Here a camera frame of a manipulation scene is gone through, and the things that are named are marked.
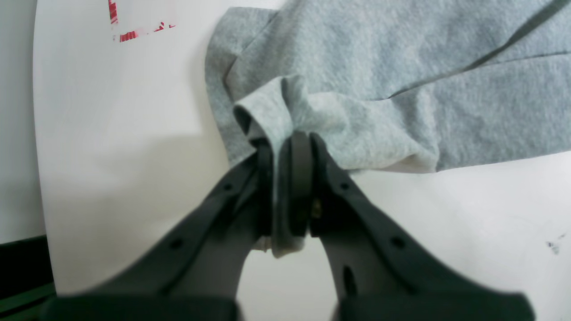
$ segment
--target white surface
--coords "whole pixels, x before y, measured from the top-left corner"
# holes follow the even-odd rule
[[[32,100],[35,7],[0,1],[0,244],[45,234]]]
[[[38,5],[35,120],[60,293],[125,268],[227,170],[203,57],[216,21],[239,3],[173,3],[177,27],[123,43],[111,40],[105,0]],[[356,181],[443,261],[483,284],[525,291],[539,320],[559,321],[571,319],[571,234],[558,239],[571,230],[569,164],[564,153],[435,175],[366,172]],[[558,254],[546,242],[557,242]],[[329,319],[328,263],[319,241],[306,247],[280,260],[252,252],[238,293],[247,320]]]

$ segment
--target gray sweatshirt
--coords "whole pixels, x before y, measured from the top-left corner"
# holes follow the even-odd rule
[[[290,0],[230,9],[206,56],[231,164],[319,133],[346,169],[435,172],[571,149],[569,0]]]

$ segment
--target wall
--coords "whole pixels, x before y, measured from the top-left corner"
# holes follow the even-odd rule
[[[0,244],[45,234],[32,97],[36,0],[0,0]]]

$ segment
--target white table surface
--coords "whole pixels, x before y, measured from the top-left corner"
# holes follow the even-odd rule
[[[127,267],[227,171],[203,81],[206,44],[227,7],[283,2],[163,1],[176,27],[113,41],[160,18],[145,9],[158,0],[139,1],[143,9],[132,1],[116,1],[113,28],[106,0],[38,3],[35,130],[60,294]],[[538,320],[571,320],[571,153],[355,180],[446,264],[489,287],[524,291]],[[319,241],[279,260],[252,252],[238,300],[250,321],[328,320],[336,297]]]

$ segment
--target screw hole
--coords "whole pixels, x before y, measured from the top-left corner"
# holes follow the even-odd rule
[[[403,239],[401,239],[401,238],[399,238],[399,237],[397,237],[397,236],[391,239],[391,243],[392,243],[396,248],[398,248],[399,250],[404,249],[404,247],[405,247],[405,245],[406,245],[406,244],[404,243]]]
[[[175,239],[171,242],[171,249],[177,250],[182,247],[182,239]]]
[[[357,295],[357,282],[355,282],[353,271],[351,271],[351,268],[348,266],[343,267],[343,283],[345,285],[347,296]]]

